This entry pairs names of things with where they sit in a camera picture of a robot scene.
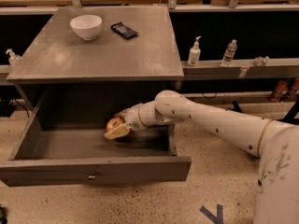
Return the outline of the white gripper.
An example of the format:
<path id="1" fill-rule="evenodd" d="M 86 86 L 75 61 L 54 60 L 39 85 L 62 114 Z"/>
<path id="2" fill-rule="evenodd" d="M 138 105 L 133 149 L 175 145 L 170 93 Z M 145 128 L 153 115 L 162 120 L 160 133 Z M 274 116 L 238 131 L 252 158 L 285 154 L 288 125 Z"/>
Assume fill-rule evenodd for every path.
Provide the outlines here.
<path id="1" fill-rule="evenodd" d="M 108 140 L 124 137 L 129 134 L 129 131 L 141 131 L 144 129 L 144 124 L 139 116 L 141 104 L 133 105 L 114 115 L 115 118 L 122 119 L 114 126 L 107 128 L 104 137 Z"/>

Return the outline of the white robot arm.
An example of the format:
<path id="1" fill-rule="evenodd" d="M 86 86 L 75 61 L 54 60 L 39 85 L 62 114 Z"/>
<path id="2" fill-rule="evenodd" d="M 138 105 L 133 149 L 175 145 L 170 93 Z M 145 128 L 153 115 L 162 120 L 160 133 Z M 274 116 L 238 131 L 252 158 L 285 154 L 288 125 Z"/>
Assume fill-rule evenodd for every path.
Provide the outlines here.
<path id="1" fill-rule="evenodd" d="M 166 90 L 117 113 L 105 138 L 186 119 L 260 159 L 254 224 L 299 224 L 298 125 L 198 104 Z"/>

